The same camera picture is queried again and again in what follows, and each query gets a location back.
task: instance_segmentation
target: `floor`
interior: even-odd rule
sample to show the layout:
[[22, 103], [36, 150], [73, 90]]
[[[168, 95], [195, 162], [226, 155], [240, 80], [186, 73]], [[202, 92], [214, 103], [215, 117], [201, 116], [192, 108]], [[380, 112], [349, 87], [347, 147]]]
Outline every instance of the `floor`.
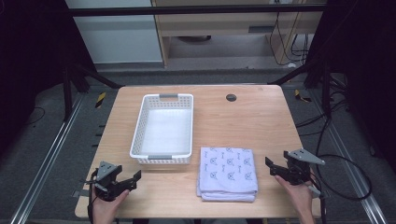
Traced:
[[[182, 37], [172, 40], [169, 64], [165, 68], [136, 68], [132, 73], [105, 71], [104, 76], [127, 85], [149, 84], [199, 84], [209, 83], [265, 83], [276, 80], [287, 74], [293, 67], [301, 65], [301, 56], [294, 56], [296, 61], [279, 65], [264, 36], [212, 36], [208, 41], [197, 37]], [[296, 42], [296, 49], [302, 49], [304, 38]], [[296, 100], [295, 90], [299, 89], [302, 97], [317, 99], [318, 91], [308, 91], [301, 88], [304, 74], [294, 78], [283, 87], [285, 97], [290, 105], [290, 111], [296, 124], [320, 114], [320, 106], [308, 104], [304, 100]], [[43, 91], [36, 98], [37, 109], [30, 117], [28, 124], [21, 131], [14, 143], [13, 153], [9, 160], [2, 164], [0, 179], [3, 190], [0, 197], [4, 203], [0, 209], [0, 223], [9, 223], [12, 217], [27, 223], [82, 223], [74, 215], [76, 199], [71, 197], [74, 189], [80, 189], [79, 179], [85, 178], [95, 149], [100, 142], [100, 135], [106, 124], [112, 102], [117, 95], [111, 90], [89, 79], [92, 88], [88, 94], [73, 91], [74, 100], [80, 101], [77, 107], [78, 115], [70, 124], [64, 127], [62, 123], [64, 109], [62, 86]], [[101, 108], [95, 108], [98, 95], [105, 91], [106, 99]], [[334, 95], [334, 101], [341, 101], [342, 96]], [[325, 134], [321, 144], [323, 152], [346, 153], [355, 159], [372, 178], [375, 199], [364, 202], [350, 202], [332, 195], [328, 201], [329, 223], [396, 223], [396, 215], [392, 212], [396, 202], [394, 189], [396, 176], [389, 169], [384, 160], [372, 158], [367, 148], [367, 142], [359, 130], [359, 126], [342, 107], [332, 118], [332, 125]], [[323, 123], [298, 129], [303, 145], [314, 149], [318, 143], [317, 132]], [[59, 130], [66, 132], [65, 139], [58, 139]], [[337, 136], [347, 136], [340, 140]], [[48, 152], [54, 149], [56, 160], [49, 161], [48, 171], [43, 171], [43, 161], [48, 161]], [[359, 190], [365, 192], [364, 183], [358, 186], [341, 184], [352, 176], [354, 169], [345, 164], [334, 161], [332, 166], [323, 170], [331, 183], [340, 184], [338, 190], [345, 190], [348, 195], [356, 195]], [[44, 176], [42, 183], [37, 182], [37, 173]], [[26, 199], [33, 203], [27, 207], [20, 207]], [[374, 220], [378, 214], [370, 217], [367, 208], [381, 208], [379, 215], [386, 220]], [[27, 214], [18, 213], [18, 209], [25, 209]], [[269, 220], [269, 223], [295, 223], [295, 220]]]

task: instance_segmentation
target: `wire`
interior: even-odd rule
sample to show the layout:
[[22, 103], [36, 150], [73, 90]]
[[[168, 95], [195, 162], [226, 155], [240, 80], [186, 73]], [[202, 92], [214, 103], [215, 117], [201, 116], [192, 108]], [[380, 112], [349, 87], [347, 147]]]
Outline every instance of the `wire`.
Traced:
[[92, 203], [94, 203], [96, 201], [96, 199], [98, 198], [98, 196], [96, 196], [93, 200]]
[[346, 92], [345, 91], [334, 91], [332, 94], [330, 94], [330, 97], [332, 98], [335, 94], [342, 94], [345, 96]]
[[339, 81], [337, 78], [333, 77], [332, 74], [330, 74], [330, 78], [332, 79], [332, 83], [336, 88], [343, 90], [343, 91], [345, 91], [347, 89], [347, 85], [346, 85], [347, 81], [345, 80], [345, 77], [344, 77], [344, 83]]
[[[316, 52], [315, 53], [315, 55], [313, 56], [313, 60], [311, 60], [311, 64], [310, 65], [312, 65], [313, 64], [313, 62], [316, 62], [318, 59], [316, 59], [316, 60], [314, 60], [315, 58], [319, 58], [320, 56], [319, 56], [319, 54], [323, 51], [323, 52], [325, 52], [324, 54], [326, 54], [327, 52], [328, 52], [328, 50], [329, 50], [329, 48], [324, 48], [323, 46], [325, 46], [325, 47], [327, 47], [327, 45], [329, 45], [329, 42], [333, 39], [333, 37], [337, 34], [337, 32], [338, 32], [338, 30], [340, 30], [340, 28], [342, 27], [342, 25], [346, 22], [346, 20], [349, 18], [349, 16], [351, 15], [351, 13], [352, 13], [352, 11], [355, 9], [355, 7], [356, 7], [356, 5], [358, 4], [358, 0], [356, 0], [355, 1], [355, 3], [353, 4], [353, 6], [350, 8], [350, 10], [348, 11], [348, 13], [345, 15], [345, 17], [341, 20], [341, 22], [335, 27], [335, 29], [334, 29], [334, 31], [330, 34], [330, 36], [324, 41], [324, 43], [323, 43], [323, 45], [320, 47], [320, 49], [318, 50], [318, 52]], [[328, 124], [330, 123], [330, 120], [331, 120], [331, 118], [327, 118], [326, 119], [326, 121], [325, 121], [325, 124], [323, 125], [323, 128], [322, 128], [322, 131], [320, 132], [320, 136], [319, 136], [319, 138], [318, 138], [318, 144], [317, 144], [317, 148], [316, 148], [316, 155], [318, 156], [318, 150], [319, 150], [319, 147], [320, 147], [320, 143], [321, 143], [321, 140], [322, 140], [322, 137], [323, 137], [323, 134], [324, 134], [324, 131], [325, 131], [325, 129], [326, 129], [326, 127], [328, 126]], [[366, 194], [366, 195], [364, 195], [362, 198], [364, 198], [364, 197], [368, 197], [368, 195], [371, 193], [371, 188], [372, 188], [372, 186], [371, 186], [371, 181], [370, 181], [370, 179], [368, 178], [368, 176], [366, 175], [365, 176], [366, 177], [366, 180], [367, 180], [367, 182], [368, 182], [368, 184], [370, 185], [370, 189], [369, 189], [369, 192]], [[325, 203], [325, 199], [324, 198], [322, 198], [322, 199], [320, 199], [320, 213], [321, 213], [321, 219], [322, 219], [322, 223], [327, 223], [327, 221], [326, 221], [326, 203]]]
[[294, 46], [295, 46], [296, 40], [297, 40], [297, 36], [298, 35], [295, 35], [293, 38], [293, 42], [291, 43], [290, 51], [291, 51], [292, 55], [300, 57], [300, 60], [299, 60], [300, 64], [303, 65], [303, 64], [305, 64], [306, 57], [309, 52], [309, 49], [308, 49], [309, 38], [308, 38], [308, 35], [305, 34], [303, 49], [294, 49]]
[[299, 136], [300, 137], [304, 137], [304, 136], [309, 136], [309, 135], [315, 135], [315, 134], [318, 134], [318, 133], [320, 133], [320, 132], [316, 132], [316, 133], [302, 133], [302, 134], [299, 134]]
[[324, 132], [325, 129], [327, 129], [327, 127], [329, 127], [329, 123], [325, 123], [325, 126], [323, 126], [322, 130], [316, 133], [306, 133], [306, 134], [301, 134], [299, 136], [308, 136], [308, 135], [314, 135], [314, 134], [322, 134]]
[[281, 84], [285, 83], [286, 81], [300, 75], [303, 71], [306, 72], [307, 70], [310, 70], [313, 67], [315, 67], [318, 63], [322, 63], [324, 60], [323, 55], [327, 55], [328, 50], [329, 50], [329, 45], [332, 44], [332, 40], [334, 39], [334, 36], [339, 34], [338, 31], [341, 29], [341, 27], [344, 25], [344, 23], [349, 19], [353, 10], [356, 8], [358, 2], [359, 2], [359, 0], [355, 0], [355, 2], [353, 3], [353, 6], [349, 8], [347, 14], [343, 17], [343, 19], [341, 19], [341, 21], [338, 24], [335, 24], [335, 28], [332, 29], [332, 32], [328, 35], [327, 39], [323, 42], [323, 44], [321, 44], [318, 47], [317, 52], [313, 53], [313, 56], [310, 57], [310, 60], [307, 63], [305, 63], [304, 66], [296, 68], [294, 71], [291, 71], [287, 75], [285, 75], [275, 81], [268, 82], [268, 84], [281, 85]]
[[327, 187], [329, 190], [331, 190], [333, 193], [337, 194], [338, 196], [340, 196], [340, 197], [342, 197], [342, 198], [345, 198], [345, 199], [348, 199], [348, 200], [351, 200], [351, 201], [361, 201], [361, 200], [364, 200], [364, 199], [368, 198], [368, 197], [371, 195], [371, 193], [372, 193], [372, 191], [373, 191], [372, 181], [371, 181], [370, 177], [363, 171], [363, 169], [362, 169], [356, 162], [351, 161], [351, 160], [349, 160], [349, 159], [347, 159], [347, 158], [345, 158], [345, 157], [338, 156], [338, 155], [333, 155], [333, 154], [324, 154], [324, 155], [320, 155], [320, 156], [318, 156], [318, 157], [319, 157], [319, 158], [334, 157], [334, 158], [342, 159], [342, 160], [344, 160], [344, 161], [347, 161], [347, 162], [351, 163], [352, 165], [354, 165], [356, 168], [359, 169], [359, 171], [360, 171], [361, 174], [364, 176], [364, 178], [365, 178], [365, 180], [366, 180], [366, 183], [367, 183], [367, 185], [368, 185], [368, 187], [369, 187], [368, 190], [367, 190], [367, 193], [366, 193], [365, 195], [361, 196], [361, 197], [351, 197], [351, 196], [348, 196], [348, 195], [346, 195], [346, 194], [344, 194], [344, 193], [341, 193], [341, 192], [337, 191], [337, 190], [334, 189], [333, 187], [331, 187], [331, 186], [323, 179], [323, 177], [322, 177], [322, 175], [321, 175], [321, 172], [320, 172], [320, 170], [319, 170], [319, 168], [318, 168], [318, 165], [317, 165], [317, 171], [318, 171], [318, 176], [319, 176], [319, 178], [320, 178], [320, 181], [323, 182], [323, 184], [326, 185], [326, 187]]
[[270, 38], [269, 38], [269, 39], [270, 39], [270, 47], [271, 47], [271, 51], [272, 51], [273, 54], [275, 55], [275, 52], [274, 52], [274, 49], [273, 49], [273, 46], [272, 46], [272, 36], [273, 36], [274, 31], [277, 29], [277, 32], [278, 32], [278, 34], [279, 34], [279, 39], [280, 39], [280, 42], [281, 42], [281, 44], [282, 44], [283, 53], [285, 54], [286, 58], [288, 58], [289, 62], [288, 62], [288, 63], [279, 63], [276, 59], [275, 59], [275, 61], [276, 61], [276, 63], [277, 63], [278, 65], [287, 65], [287, 64], [289, 64], [289, 63], [296, 63], [296, 62], [299, 62], [299, 60], [293, 60], [293, 59], [291, 59], [291, 58], [288, 56], [288, 53], [286, 52], [285, 43], [283, 42], [282, 34], [280, 33], [280, 28], [279, 28], [279, 14], [280, 14], [279, 12], [276, 13], [276, 22], [275, 22], [275, 25], [274, 25], [274, 29], [273, 29], [273, 31], [271, 32], [271, 35], [270, 35]]
[[312, 177], [309, 177], [311, 179], [312, 183], [314, 184], [315, 188], [321, 190], [321, 184], [319, 181], [317, 182], [317, 180], [319, 180], [318, 177], [312, 172], [311, 172], [311, 175], [315, 178], [315, 179], [313, 179]]
[[[332, 112], [335, 112], [335, 111], [337, 111], [339, 108], [341, 108], [341, 107], [338, 107], [338, 108], [337, 108], [337, 106], [339, 106], [339, 105], [341, 105], [341, 104], [344, 104], [345, 102], [346, 102], [346, 100], [342, 100], [342, 101], [340, 101], [340, 102], [334, 104], [334, 105], [332, 106]], [[307, 120], [305, 120], [305, 121], [302, 121], [302, 122], [300, 122], [300, 123], [297, 123], [297, 124], [295, 124], [295, 126], [296, 126], [296, 128], [304, 127], [304, 126], [306, 126], [306, 125], [315, 123], [316, 121], [320, 120], [320, 119], [323, 118], [324, 116], [326, 116], [325, 113], [320, 114], [320, 115], [318, 115], [318, 116], [316, 116], [316, 117], [313, 117], [313, 118], [311, 118], [311, 119], [307, 119]]]
[[38, 119], [36, 119], [36, 120], [34, 120], [32, 122], [25, 123], [25, 125], [31, 125], [31, 124], [37, 123], [39, 120], [43, 119], [44, 116], [46, 115], [46, 110], [43, 107], [38, 107], [37, 106], [37, 107], [35, 107], [35, 109], [40, 109], [41, 111], [43, 111], [43, 114], [40, 116], [40, 118], [38, 118]]
[[304, 176], [304, 179], [309, 180], [310, 182], [312, 182], [312, 185], [314, 185], [314, 187], [318, 190], [321, 190], [321, 185], [320, 183], [318, 184], [310, 175], [312, 175], [314, 178], [317, 178], [312, 172], [309, 172], [310, 175], [307, 175], [306, 172], [299, 167], [298, 165], [294, 165], [292, 164], [291, 167], [293, 167], [294, 169], [298, 170], [298, 172]]

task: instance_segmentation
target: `wooden table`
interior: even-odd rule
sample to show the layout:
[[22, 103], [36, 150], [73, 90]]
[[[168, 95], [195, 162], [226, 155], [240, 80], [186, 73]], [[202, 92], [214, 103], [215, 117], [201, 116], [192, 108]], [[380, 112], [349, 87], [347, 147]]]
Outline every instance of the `wooden table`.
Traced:
[[[130, 157], [142, 99], [150, 93], [191, 93], [194, 96], [191, 164], [179, 165], [178, 169], [153, 170]], [[236, 95], [236, 101], [226, 100], [229, 93]], [[202, 202], [196, 196], [201, 147], [253, 149], [259, 182], [254, 203]], [[283, 151], [301, 147], [283, 91], [278, 86], [123, 87], [113, 105], [87, 179], [100, 161], [122, 165], [119, 181], [142, 170], [137, 189], [120, 207], [120, 218], [297, 217], [288, 195], [269, 175], [264, 158], [267, 156], [276, 164], [286, 166]], [[87, 217], [87, 204], [88, 198], [79, 198], [78, 217]], [[314, 200], [313, 212], [315, 217], [320, 216], [317, 200]]]

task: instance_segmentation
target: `basket handle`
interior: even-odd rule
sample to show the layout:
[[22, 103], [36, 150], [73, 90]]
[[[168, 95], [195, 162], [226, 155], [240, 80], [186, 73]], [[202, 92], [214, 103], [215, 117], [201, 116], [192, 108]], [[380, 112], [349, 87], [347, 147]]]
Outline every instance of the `basket handle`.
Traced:
[[160, 94], [160, 99], [161, 98], [177, 98], [178, 94], [177, 93], [161, 93]]
[[172, 155], [150, 155], [148, 160], [172, 160]]

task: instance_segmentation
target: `white plastic basket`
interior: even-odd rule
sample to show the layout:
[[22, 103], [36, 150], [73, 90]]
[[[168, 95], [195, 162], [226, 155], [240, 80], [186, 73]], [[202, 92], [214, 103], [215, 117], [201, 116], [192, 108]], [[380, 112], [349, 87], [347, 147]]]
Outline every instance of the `white plastic basket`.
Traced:
[[140, 164], [188, 164], [192, 150], [193, 96], [143, 97], [130, 155]]

